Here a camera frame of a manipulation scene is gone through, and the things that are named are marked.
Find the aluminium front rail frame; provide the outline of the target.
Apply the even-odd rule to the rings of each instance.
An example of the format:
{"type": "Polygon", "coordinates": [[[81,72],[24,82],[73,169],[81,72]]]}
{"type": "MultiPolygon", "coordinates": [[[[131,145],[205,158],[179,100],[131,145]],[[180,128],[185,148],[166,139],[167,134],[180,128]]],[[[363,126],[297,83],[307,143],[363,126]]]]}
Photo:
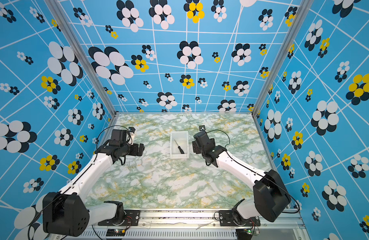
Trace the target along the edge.
{"type": "Polygon", "coordinates": [[[253,231],[252,240],[308,240],[305,224],[290,210],[274,222],[259,217],[260,227],[221,227],[219,210],[228,209],[130,209],[140,210],[137,226],[87,227],[78,240],[237,240],[236,229],[253,231]],[[107,238],[107,229],[124,229],[124,237],[107,238]]]}

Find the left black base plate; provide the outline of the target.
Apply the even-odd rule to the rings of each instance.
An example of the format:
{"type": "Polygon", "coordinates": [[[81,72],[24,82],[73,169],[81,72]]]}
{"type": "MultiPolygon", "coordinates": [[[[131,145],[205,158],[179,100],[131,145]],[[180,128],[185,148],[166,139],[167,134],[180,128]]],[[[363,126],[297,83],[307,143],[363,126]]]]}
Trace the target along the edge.
{"type": "Polygon", "coordinates": [[[107,227],[131,227],[137,226],[140,219],[140,210],[124,210],[124,219],[120,220],[104,220],[98,223],[99,226],[107,226],[107,227]]]}

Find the white plastic bin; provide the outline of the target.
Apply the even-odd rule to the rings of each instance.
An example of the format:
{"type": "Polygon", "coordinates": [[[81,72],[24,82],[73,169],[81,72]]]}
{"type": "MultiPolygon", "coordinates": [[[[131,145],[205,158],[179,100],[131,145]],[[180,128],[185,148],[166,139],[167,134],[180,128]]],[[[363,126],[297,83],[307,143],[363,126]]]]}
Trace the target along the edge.
{"type": "Polygon", "coordinates": [[[170,158],[188,159],[189,152],[189,133],[188,131],[174,131],[170,133],[170,158]]]}

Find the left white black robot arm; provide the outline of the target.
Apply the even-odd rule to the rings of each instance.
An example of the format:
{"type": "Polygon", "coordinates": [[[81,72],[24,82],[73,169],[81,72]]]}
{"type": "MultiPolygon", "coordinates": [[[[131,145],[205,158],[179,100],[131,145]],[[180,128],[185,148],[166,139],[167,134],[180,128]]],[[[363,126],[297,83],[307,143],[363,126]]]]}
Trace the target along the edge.
{"type": "Polygon", "coordinates": [[[102,221],[119,226],[127,220],[123,203],[106,201],[87,208],[84,201],[92,187],[115,162],[125,164],[126,156],[141,157],[143,144],[134,142],[135,128],[117,126],[111,137],[92,156],[89,163],[58,192],[42,200],[42,224],[52,240],[78,237],[87,227],[102,221]]]}

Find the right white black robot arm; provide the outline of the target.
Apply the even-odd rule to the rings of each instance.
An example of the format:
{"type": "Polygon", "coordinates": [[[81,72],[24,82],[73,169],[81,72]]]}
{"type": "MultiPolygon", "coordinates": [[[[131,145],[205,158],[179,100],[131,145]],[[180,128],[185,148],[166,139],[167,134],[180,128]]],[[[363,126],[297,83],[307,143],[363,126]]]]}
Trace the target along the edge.
{"type": "Polygon", "coordinates": [[[238,225],[245,224],[252,217],[274,222],[291,202],[292,198],[276,171],[266,172],[243,162],[225,147],[216,145],[205,131],[195,134],[192,144],[194,153],[202,155],[206,165],[233,174],[252,189],[252,200],[243,199],[232,208],[232,216],[238,225]]]}

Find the black handled screwdriver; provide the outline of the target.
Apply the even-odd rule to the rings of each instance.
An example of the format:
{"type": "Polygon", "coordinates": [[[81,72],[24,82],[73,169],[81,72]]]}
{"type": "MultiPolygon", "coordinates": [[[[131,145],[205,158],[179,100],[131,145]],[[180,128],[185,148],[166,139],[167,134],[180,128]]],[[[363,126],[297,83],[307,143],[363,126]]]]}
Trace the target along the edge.
{"type": "Polygon", "coordinates": [[[178,150],[179,150],[179,152],[180,152],[180,154],[181,155],[184,155],[185,154],[185,151],[182,149],[182,147],[177,143],[177,141],[176,140],[174,140],[174,143],[176,144],[176,146],[177,146],[177,148],[178,148],[178,150]]]}

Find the aluminium corner post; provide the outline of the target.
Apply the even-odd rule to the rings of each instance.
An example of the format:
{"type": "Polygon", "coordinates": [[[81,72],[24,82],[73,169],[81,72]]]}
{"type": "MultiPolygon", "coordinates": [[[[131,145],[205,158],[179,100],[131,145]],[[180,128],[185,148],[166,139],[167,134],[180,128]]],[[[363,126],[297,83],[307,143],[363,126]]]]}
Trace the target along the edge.
{"type": "Polygon", "coordinates": [[[76,54],[79,62],[82,65],[83,70],[87,74],[87,78],[92,83],[94,89],[98,93],[103,104],[107,108],[109,114],[111,115],[112,118],[116,117],[116,110],[107,94],[104,93],[103,86],[100,80],[98,79],[95,71],[93,70],[88,58],[86,57],[85,52],[83,51],[83,48],[78,41],[76,33],[73,31],[71,25],[68,23],[66,14],[63,13],[62,7],[57,1],[44,1],[44,2],[47,5],[48,9],[50,10],[51,14],[55,17],[57,23],[60,25],[64,37],[66,38],[70,47],[76,54]]]}
{"type": "Polygon", "coordinates": [[[273,62],[273,65],[270,69],[270,74],[267,78],[267,80],[265,81],[261,92],[259,94],[259,97],[257,98],[257,101],[255,103],[255,107],[253,110],[253,117],[256,116],[256,114],[259,112],[259,110],[261,109],[262,104],[265,101],[265,98],[268,94],[268,90],[270,89],[271,85],[273,84],[277,73],[279,72],[285,58],[286,58],[286,54],[290,48],[290,46],[292,45],[292,43],[294,42],[298,32],[301,29],[302,24],[304,23],[304,20],[313,4],[313,0],[304,0],[301,1],[301,5],[298,7],[298,11],[297,11],[297,16],[296,19],[294,20],[294,22],[292,23],[291,27],[289,28],[288,33],[285,36],[285,39],[280,47],[279,52],[277,53],[277,56],[273,62]]]}

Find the left aluminium corner post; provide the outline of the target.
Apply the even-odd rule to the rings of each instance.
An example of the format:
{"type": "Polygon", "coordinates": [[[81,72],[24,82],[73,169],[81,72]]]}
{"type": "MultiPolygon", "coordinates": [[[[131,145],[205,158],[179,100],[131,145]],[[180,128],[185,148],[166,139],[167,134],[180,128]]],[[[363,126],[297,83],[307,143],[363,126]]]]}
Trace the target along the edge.
{"type": "Polygon", "coordinates": [[[70,47],[76,54],[79,62],[82,65],[83,70],[87,74],[87,78],[92,83],[94,89],[98,93],[103,104],[107,108],[109,114],[111,115],[112,118],[116,117],[116,110],[107,94],[104,93],[103,86],[100,80],[98,79],[95,71],[93,70],[88,58],[86,57],[85,52],[83,51],[83,48],[78,41],[76,33],[73,31],[71,25],[68,23],[66,14],[63,13],[62,7],[57,1],[44,1],[44,2],[47,5],[48,9],[50,10],[51,14],[55,17],[57,23],[60,25],[64,37],[66,38],[70,47]]]}

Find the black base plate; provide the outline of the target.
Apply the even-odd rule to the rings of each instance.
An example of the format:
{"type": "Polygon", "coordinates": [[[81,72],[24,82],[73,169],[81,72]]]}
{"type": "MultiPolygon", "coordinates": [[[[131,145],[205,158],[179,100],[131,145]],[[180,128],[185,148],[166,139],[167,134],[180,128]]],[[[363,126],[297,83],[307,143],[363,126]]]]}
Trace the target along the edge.
{"type": "Polygon", "coordinates": [[[104,220],[98,223],[99,226],[107,226],[107,227],[131,227],[137,226],[140,219],[140,210],[124,210],[124,219],[120,220],[104,220]]]}
{"type": "Polygon", "coordinates": [[[259,217],[252,217],[248,220],[243,220],[243,222],[238,223],[234,217],[233,212],[231,210],[219,210],[218,216],[216,217],[219,220],[221,227],[260,227],[261,222],[259,217]]]}

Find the right circuit board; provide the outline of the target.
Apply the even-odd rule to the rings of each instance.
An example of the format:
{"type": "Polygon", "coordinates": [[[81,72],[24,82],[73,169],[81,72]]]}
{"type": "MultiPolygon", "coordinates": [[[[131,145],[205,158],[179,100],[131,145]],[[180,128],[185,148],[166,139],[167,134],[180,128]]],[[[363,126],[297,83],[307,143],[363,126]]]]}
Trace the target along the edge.
{"type": "Polygon", "coordinates": [[[237,240],[251,240],[253,231],[248,229],[236,229],[237,240]]]}

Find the left circuit board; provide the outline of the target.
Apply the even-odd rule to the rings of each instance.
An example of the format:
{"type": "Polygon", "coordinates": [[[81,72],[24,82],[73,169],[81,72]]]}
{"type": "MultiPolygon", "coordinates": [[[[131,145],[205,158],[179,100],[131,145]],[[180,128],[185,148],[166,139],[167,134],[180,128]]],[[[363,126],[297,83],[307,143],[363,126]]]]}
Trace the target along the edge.
{"type": "Polygon", "coordinates": [[[124,237],[126,230],[124,229],[107,229],[106,237],[107,238],[115,238],[115,237],[124,237]]]}

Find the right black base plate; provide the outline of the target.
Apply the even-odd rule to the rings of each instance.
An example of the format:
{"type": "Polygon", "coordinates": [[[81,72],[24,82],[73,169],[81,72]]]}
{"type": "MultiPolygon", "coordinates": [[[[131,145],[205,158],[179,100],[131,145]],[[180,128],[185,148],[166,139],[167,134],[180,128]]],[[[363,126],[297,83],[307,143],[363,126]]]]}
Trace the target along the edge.
{"type": "Polygon", "coordinates": [[[261,222],[259,217],[252,217],[248,220],[243,220],[243,222],[238,223],[234,217],[233,212],[231,210],[219,210],[218,216],[216,217],[219,220],[221,227],[260,227],[261,222]]]}

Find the circuit board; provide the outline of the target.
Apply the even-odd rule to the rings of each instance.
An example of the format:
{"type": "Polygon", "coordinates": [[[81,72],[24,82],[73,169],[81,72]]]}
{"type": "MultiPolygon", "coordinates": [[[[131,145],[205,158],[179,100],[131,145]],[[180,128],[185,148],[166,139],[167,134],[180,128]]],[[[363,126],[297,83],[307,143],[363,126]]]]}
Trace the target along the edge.
{"type": "Polygon", "coordinates": [[[126,230],[124,229],[107,229],[106,237],[107,238],[115,238],[115,237],[124,237],[126,230]]]}
{"type": "Polygon", "coordinates": [[[251,240],[253,231],[248,229],[236,229],[237,240],[251,240]]]}

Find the right aluminium corner post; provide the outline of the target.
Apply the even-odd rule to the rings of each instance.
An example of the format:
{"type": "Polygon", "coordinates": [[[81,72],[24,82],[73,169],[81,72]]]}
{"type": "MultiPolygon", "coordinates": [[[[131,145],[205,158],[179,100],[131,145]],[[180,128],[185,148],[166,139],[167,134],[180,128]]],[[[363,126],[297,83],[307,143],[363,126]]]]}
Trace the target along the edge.
{"type": "Polygon", "coordinates": [[[253,117],[256,116],[256,114],[259,112],[259,110],[261,109],[262,104],[265,101],[265,98],[268,94],[268,90],[270,89],[271,85],[273,84],[277,73],[279,72],[285,58],[286,58],[286,54],[290,48],[290,46],[292,45],[292,43],[294,42],[298,32],[301,29],[302,24],[304,23],[304,20],[313,4],[313,0],[304,0],[301,1],[301,5],[298,7],[298,11],[297,11],[297,16],[296,19],[294,20],[294,22],[292,23],[291,27],[289,28],[288,33],[285,36],[285,39],[280,47],[279,52],[277,53],[277,56],[273,62],[273,65],[270,69],[270,74],[267,78],[267,80],[265,81],[261,92],[259,94],[259,97],[257,98],[257,101],[255,103],[255,107],[253,110],[253,117]]]}

